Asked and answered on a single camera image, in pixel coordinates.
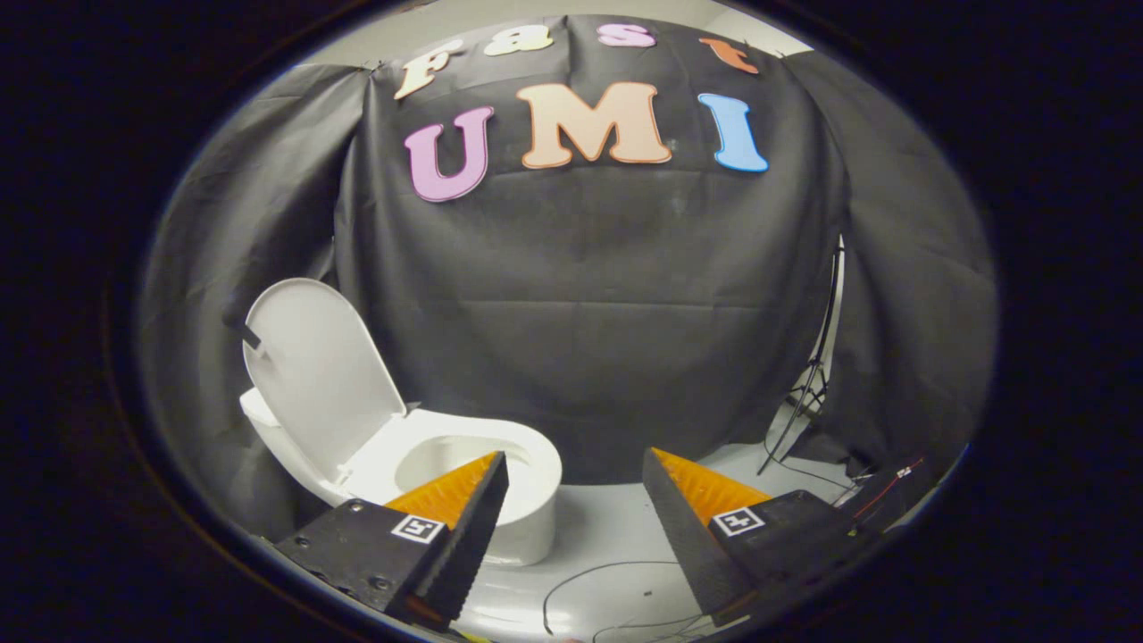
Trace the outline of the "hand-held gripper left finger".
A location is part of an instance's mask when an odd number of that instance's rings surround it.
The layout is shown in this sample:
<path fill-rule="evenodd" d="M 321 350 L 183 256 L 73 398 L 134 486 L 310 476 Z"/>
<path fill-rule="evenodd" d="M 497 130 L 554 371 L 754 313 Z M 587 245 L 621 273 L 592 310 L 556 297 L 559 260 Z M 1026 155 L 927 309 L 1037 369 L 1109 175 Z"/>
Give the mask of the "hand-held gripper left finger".
<path fill-rule="evenodd" d="M 445 632 L 464 606 L 509 489 L 493 451 L 384 504 L 350 499 L 275 544 L 379 614 Z"/>

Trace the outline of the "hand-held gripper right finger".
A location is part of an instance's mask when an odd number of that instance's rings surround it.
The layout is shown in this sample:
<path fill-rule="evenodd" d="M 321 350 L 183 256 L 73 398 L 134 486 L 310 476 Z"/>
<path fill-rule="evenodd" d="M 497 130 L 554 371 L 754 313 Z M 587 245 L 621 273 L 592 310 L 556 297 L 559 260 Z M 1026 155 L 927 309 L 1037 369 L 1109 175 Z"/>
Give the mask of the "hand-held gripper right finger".
<path fill-rule="evenodd" d="M 858 565 L 884 538 L 804 489 L 772 497 L 649 447 L 642 485 L 702 614 L 772 622 Z"/>

